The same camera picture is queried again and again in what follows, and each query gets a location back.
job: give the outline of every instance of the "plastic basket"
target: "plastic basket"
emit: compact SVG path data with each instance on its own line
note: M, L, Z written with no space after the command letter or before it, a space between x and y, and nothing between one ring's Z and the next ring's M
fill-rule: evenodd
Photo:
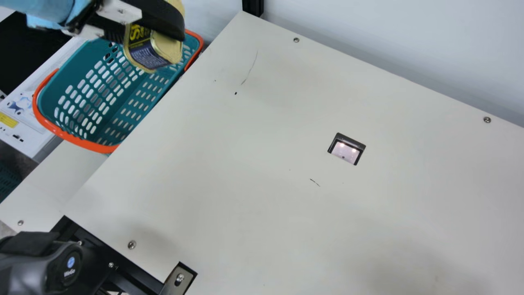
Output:
M0 203L20 184L22 179L0 162Z
M203 40L186 31L182 60L153 74L132 66L122 47L86 42L33 95L37 120L57 136L112 153L194 62Z

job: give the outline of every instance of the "tin can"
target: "tin can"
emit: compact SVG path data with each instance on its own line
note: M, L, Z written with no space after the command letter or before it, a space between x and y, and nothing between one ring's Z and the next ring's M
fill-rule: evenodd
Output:
M184 15L180 0L168 0L169 4ZM157 31L137 24L126 25L124 55L135 67L153 73L156 69L176 64L182 58L183 43Z

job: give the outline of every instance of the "can label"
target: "can label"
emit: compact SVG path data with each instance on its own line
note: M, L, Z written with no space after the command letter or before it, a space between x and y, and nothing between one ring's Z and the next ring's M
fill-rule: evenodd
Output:
M144 67L154 70L171 63L155 51L151 43L151 30L132 24L129 32L129 54Z

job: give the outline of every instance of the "gray floor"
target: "gray floor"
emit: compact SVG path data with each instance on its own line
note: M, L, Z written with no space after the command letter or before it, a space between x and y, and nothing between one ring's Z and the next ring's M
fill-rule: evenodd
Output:
M13 173L20 177L26 178L31 173L38 163L21 154L10 145L0 141L0 162L4 164ZM0 238L12 236L15 232L1 221L0 216Z

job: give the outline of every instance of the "white table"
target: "white table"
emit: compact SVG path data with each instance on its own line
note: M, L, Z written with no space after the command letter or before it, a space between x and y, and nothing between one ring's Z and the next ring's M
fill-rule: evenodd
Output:
M187 295L518 294L524 129L486 115L240 13L64 212Z

